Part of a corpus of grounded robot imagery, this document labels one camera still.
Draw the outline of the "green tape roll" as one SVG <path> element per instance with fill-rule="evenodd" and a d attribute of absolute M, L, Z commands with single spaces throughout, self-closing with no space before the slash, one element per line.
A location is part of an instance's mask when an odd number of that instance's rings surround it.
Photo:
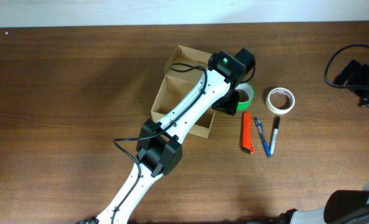
<path fill-rule="evenodd" d="M 255 91 L 249 83 L 239 84 L 236 90 L 240 92 L 240 100 L 238 102 L 237 110 L 243 111 L 250 106 L 255 96 Z"/>

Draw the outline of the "orange utility knife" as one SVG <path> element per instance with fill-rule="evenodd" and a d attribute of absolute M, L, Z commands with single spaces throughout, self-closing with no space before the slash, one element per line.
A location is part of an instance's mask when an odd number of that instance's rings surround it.
<path fill-rule="evenodd" d="M 251 113 L 245 111 L 242 115 L 242 138 L 241 145 L 248 154 L 253 154 L 255 149 L 251 140 Z"/>

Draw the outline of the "brown cardboard box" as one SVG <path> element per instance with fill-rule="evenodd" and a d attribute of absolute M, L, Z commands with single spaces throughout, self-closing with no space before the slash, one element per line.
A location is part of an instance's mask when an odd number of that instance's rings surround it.
<path fill-rule="evenodd" d="M 164 79 L 151 108 L 151 117 L 154 122 L 172 111 L 194 88 L 200 80 L 202 71 L 193 70 L 179 73 L 171 70 L 172 63 L 186 63 L 189 65 L 207 66 L 211 53 L 178 45 L 171 53 L 164 69 Z"/>

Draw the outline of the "beige masking tape roll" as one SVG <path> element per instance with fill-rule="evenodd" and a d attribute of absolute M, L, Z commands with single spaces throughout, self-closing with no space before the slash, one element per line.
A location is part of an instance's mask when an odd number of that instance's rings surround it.
<path fill-rule="evenodd" d="M 266 97 L 266 106 L 274 114 L 286 114 L 290 112 L 296 103 L 291 91 L 286 88 L 273 88 Z"/>

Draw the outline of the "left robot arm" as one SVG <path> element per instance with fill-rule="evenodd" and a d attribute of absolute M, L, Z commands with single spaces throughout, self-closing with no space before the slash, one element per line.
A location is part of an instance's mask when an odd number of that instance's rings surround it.
<path fill-rule="evenodd" d="M 84 223 L 127 223 L 132 212 L 149 188 L 161 177 L 168 175 L 180 162 L 182 143 L 192 126 L 212 108 L 235 115 L 240 103 L 236 89 L 244 83 L 244 76 L 255 70 L 255 55 L 241 49 L 232 56 L 225 51 L 210 56 L 207 66 L 172 63 L 169 69 L 186 73 L 200 70 L 202 76 L 187 96 L 169 113 L 154 122 L 147 120 L 141 127 L 136 156 L 126 182 L 111 203 L 97 216 L 84 219 Z"/>

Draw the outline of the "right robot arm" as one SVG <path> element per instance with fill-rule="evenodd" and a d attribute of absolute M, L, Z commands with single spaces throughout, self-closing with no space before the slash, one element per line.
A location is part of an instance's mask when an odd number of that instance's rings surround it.
<path fill-rule="evenodd" d="M 369 86 L 369 65 L 351 60 L 333 80 L 334 85 Z M 315 210 L 288 210 L 271 223 L 369 223 L 369 180 L 362 190 L 337 190 L 324 207 Z"/>

